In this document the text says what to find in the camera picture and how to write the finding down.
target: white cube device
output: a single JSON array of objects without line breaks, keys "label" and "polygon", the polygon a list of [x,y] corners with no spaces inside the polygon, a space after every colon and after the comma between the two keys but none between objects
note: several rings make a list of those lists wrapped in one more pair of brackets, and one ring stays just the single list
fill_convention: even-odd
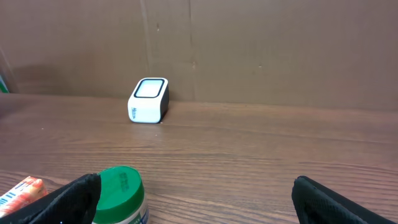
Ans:
[{"label": "white cube device", "polygon": [[131,94],[127,108],[133,122],[159,123],[169,108],[169,81],[143,78]]}]

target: orange snack wrapper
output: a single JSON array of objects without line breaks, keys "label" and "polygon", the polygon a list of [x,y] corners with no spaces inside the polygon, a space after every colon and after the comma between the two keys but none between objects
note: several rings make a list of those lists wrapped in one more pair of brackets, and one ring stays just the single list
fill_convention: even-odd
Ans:
[{"label": "orange snack wrapper", "polygon": [[0,218],[46,196],[47,189],[42,179],[26,177],[0,197]]}]

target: cardboard backdrop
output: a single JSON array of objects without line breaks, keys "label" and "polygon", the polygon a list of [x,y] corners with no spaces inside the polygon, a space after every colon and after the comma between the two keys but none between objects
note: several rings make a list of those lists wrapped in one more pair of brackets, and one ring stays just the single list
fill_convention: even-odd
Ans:
[{"label": "cardboard backdrop", "polygon": [[19,93],[398,110],[396,0],[0,0]]}]

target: green cap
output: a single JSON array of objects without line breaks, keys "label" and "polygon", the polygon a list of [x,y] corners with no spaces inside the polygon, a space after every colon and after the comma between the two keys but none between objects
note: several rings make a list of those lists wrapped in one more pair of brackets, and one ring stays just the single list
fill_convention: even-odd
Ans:
[{"label": "green cap", "polygon": [[117,223],[138,210],[144,201],[144,186],[138,171],[128,166],[117,166],[99,173],[101,197],[94,222]]}]

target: wooden tabletop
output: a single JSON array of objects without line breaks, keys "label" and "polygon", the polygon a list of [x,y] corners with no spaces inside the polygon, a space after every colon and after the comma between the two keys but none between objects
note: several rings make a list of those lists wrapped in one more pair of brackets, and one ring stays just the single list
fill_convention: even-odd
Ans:
[{"label": "wooden tabletop", "polygon": [[153,223],[297,223],[306,175],[398,222],[398,113],[170,102],[136,124],[127,100],[0,95],[0,194],[50,191],[107,167],[142,174]]}]

